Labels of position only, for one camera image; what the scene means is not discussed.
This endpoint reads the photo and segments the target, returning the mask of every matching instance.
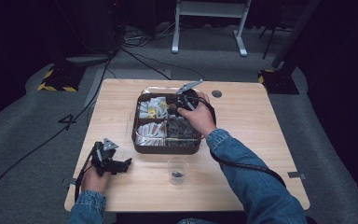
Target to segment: hand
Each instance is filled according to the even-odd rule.
[[[204,98],[209,103],[208,95],[198,92],[197,95]],[[202,102],[199,102],[194,111],[188,111],[183,108],[178,108],[178,113],[190,121],[191,126],[199,131],[205,138],[216,129],[214,125],[211,111]]]
[[[111,172],[104,172],[102,176],[97,173],[97,168],[91,166],[91,161],[87,163],[86,173],[81,181],[81,191],[92,190],[103,194],[112,175]]]

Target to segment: gray carpet floor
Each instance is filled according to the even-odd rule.
[[[171,54],[171,35],[127,50],[158,60],[139,57],[172,79],[197,80],[202,78],[201,73],[209,81],[257,82],[257,71],[271,68],[287,33],[277,32],[266,60],[262,60],[269,32],[259,39],[262,30],[245,29],[242,36],[249,55],[241,57],[233,29],[187,29],[181,33],[178,54]],[[0,174],[60,130],[64,124],[58,120],[77,115],[84,108],[90,94],[96,91],[94,83],[103,64],[88,67],[78,92],[38,91],[50,67],[47,64],[40,68],[27,82],[27,94],[0,113]],[[152,70],[124,51],[108,68],[122,78],[165,79],[158,73],[150,75]],[[297,69],[293,78],[299,95],[269,95],[269,99],[297,170],[307,177],[303,180],[310,198],[306,214],[318,223],[358,223],[356,183],[312,110],[304,75]],[[66,223],[69,212],[63,204],[67,184],[75,170],[90,116],[92,108],[68,131],[18,163],[0,180],[0,223]],[[115,219],[114,213],[105,216],[105,223]]]

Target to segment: clear plastic cup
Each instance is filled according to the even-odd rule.
[[[167,170],[171,184],[181,185],[188,172],[188,162],[180,157],[172,158],[167,162]]]

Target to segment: wire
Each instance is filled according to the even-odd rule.
[[[178,68],[182,68],[182,69],[186,69],[186,70],[195,72],[195,73],[199,74],[204,81],[206,81],[206,77],[205,77],[201,72],[198,72],[198,71],[196,71],[196,70],[194,70],[194,69],[186,68],[186,67],[182,67],[182,66],[178,66],[178,65],[174,65],[174,64],[171,64],[171,63],[163,63],[163,62],[160,62],[160,61],[158,61],[158,60],[156,60],[156,59],[147,58],[147,57],[145,57],[145,56],[143,56],[143,55],[136,54],[136,53],[133,53],[133,55],[135,55],[135,56],[140,56],[140,57],[143,57],[143,58],[145,58],[145,59],[155,61],[155,62],[157,62],[157,63],[167,64],[167,65],[172,66],[172,67],[178,67]]]
[[[72,123],[74,123],[85,111],[86,109],[91,106],[91,102],[94,100],[94,98],[97,96],[98,93],[98,89],[101,88],[101,85],[103,83],[103,77],[104,74],[106,72],[107,69],[107,65],[110,64],[110,62],[112,61],[112,59],[114,58],[116,54],[114,53],[112,55],[112,57],[109,59],[108,63],[105,64],[105,68],[103,70],[103,75],[101,77],[101,81],[98,85],[97,91],[94,93],[94,95],[92,96],[91,100],[89,101],[89,104],[87,106],[85,106],[76,116],[74,119],[70,120],[63,128],[61,128],[59,131],[57,131],[55,134],[53,134],[48,140],[46,140],[45,142],[43,142],[42,144],[40,144],[38,147],[32,149],[30,152],[28,152],[27,154],[25,154],[23,157],[21,157],[18,161],[16,161],[13,165],[11,165],[9,168],[7,168],[1,175],[0,175],[0,180],[8,173],[10,172],[16,165],[18,165],[20,162],[22,162],[23,160],[25,160],[28,156],[32,155],[34,152],[36,152],[39,148],[43,147],[45,144],[47,144],[48,142],[50,142],[51,140],[53,140],[55,137],[57,137],[60,133],[62,133],[64,130],[66,130]]]
[[[89,168],[87,168],[87,169],[84,171],[84,173],[86,173],[91,167],[92,167],[92,165],[89,166]]]
[[[216,114],[214,113],[214,108],[211,104],[209,104],[204,98],[202,97],[191,97],[191,96],[186,96],[187,99],[190,99],[190,100],[197,100],[199,102],[202,102],[203,104],[206,105],[206,107],[208,107],[209,109],[209,112],[211,112],[211,116],[212,116],[212,119],[213,119],[213,123],[214,125],[216,125]]]
[[[77,176],[76,184],[75,184],[75,202],[77,201],[77,197],[79,196],[80,185],[83,180],[83,176],[88,171],[88,169],[90,167],[87,170],[84,170],[84,169],[86,168],[87,163],[89,163],[90,157],[92,156],[92,154],[94,153],[95,150],[96,150],[96,147],[94,146],[92,148],[91,152],[89,153],[88,157],[86,158],[86,161],[84,162],[83,167],[81,168],[81,170],[79,172],[79,175]]]
[[[150,69],[152,69],[152,70],[154,70],[154,71],[156,71],[156,72],[162,74],[162,75],[163,75],[164,77],[166,77],[168,80],[171,80],[169,77],[165,76],[165,74],[163,74],[162,72],[160,72],[160,71],[157,70],[156,68],[154,68],[154,67],[148,65],[147,63],[142,62],[142,61],[141,61],[140,59],[138,59],[135,55],[133,55],[131,52],[127,51],[127,50],[124,49],[123,47],[121,47],[121,49],[123,49],[124,52],[130,54],[130,56],[131,56],[132,58],[134,58],[134,59],[137,60],[138,62],[142,63],[142,64],[145,65],[146,67],[148,67],[148,68],[150,68]]]
[[[89,110],[87,111],[87,116],[86,116],[86,123],[87,123],[87,127],[89,127],[90,123],[89,123],[89,116],[90,116],[90,109],[92,108],[92,106],[96,103],[96,101],[94,101],[94,103],[92,103],[89,106]]]
[[[121,45],[123,45],[126,48],[138,48],[138,47],[144,47],[147,44],[149,44],[152,41],[156,41],[156,40],[160,40],[165,38],[168,35],[173,35],[174,33],[171,34],[164,34],[165,32],[167,32],[170,28],[172,28],[175,25],[175,22],[170,24],[169,26],[167,26],[166,28],[164,28],[164,30],[162,30],[161,32],[159,32],[158,35],[156,36],[162,36],[160,38],[151,38],[149,35],[138,35],[138,31],[128,31],[128,33],[136,33],[136,35],[131,35],[130,37],[124,37],[122,40]],[[139,39],[139,42],[137,44],[130,44],[127,43],[127,40],[133,40],[133,39]]]
[[[231,161],[223,161],[222,159],[220,159],[216,155],[214,155],[214,153],[211,150],[209,150],[209,152],[211,153],[212,158],[215,161],[219,162],[220,164],[225,164],[226,166],[237,167],[237,168],[241,168],[241,169],[255,170],[255,171],[266,173],[268,175],[272,175],[273,177],[275,177],[275,179],[277,179],[286,188],[286,185],[285,185],[283,179],[281,178],[281,176],[278,175],[277,173],[275,173],[273,170],[270,170],[267,167],[264,167],[261,165],[254,165],[254,164],[242,164],[242,163],[236,163],[236,162],[231,162]]]
[[[110,73],[112,73],[112,75],[115,77],[115,78],[117,78],[116,77],[116,75],[110,70],[110,69],[106,69],[108,72],[110,72]]]

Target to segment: jacket sleeve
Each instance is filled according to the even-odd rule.
[[[106,197],[95,191],[85,190],[72,207],[68,224],[100,224],[103,223],[103,211]]]
[[[267,167],[252,150],[222,129],[211,132],[207,144],[215,156],[223,161]],[[248,223],[307,223],[298,199],[275,177],[222,164],[221,169],[241,201]]]

